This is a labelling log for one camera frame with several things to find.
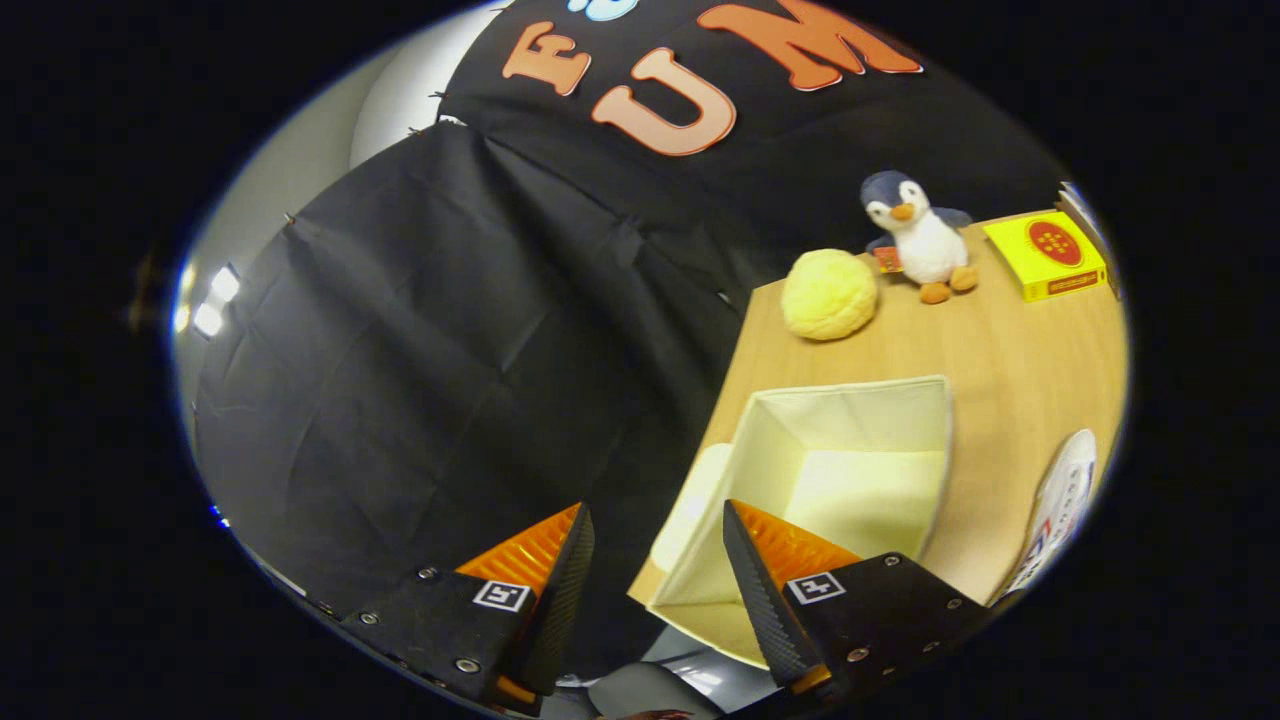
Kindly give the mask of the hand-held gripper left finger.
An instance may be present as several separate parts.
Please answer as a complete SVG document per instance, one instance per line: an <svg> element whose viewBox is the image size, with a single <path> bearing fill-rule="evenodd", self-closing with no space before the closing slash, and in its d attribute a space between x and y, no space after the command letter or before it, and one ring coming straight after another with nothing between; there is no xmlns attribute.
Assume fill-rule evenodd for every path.
<svg viewBox="0 0 1280 720"><path fill-rule="evenodd" d="M421 566L340 628L462 701L535 716L556 691L594 550L589 506L575 503L457 568Z"/></svg>

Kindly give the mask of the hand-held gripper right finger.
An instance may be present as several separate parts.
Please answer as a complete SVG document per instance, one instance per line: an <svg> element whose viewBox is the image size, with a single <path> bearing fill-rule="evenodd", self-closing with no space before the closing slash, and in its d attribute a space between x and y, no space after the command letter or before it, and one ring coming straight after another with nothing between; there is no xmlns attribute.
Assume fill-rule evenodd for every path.
<svg viewBox="0 0 1280 720"><path fill-rule="evenodd" d="M900 552L861 557L741 500L722 541L765 665L795 701L864 700L991 623Z"/></svg>

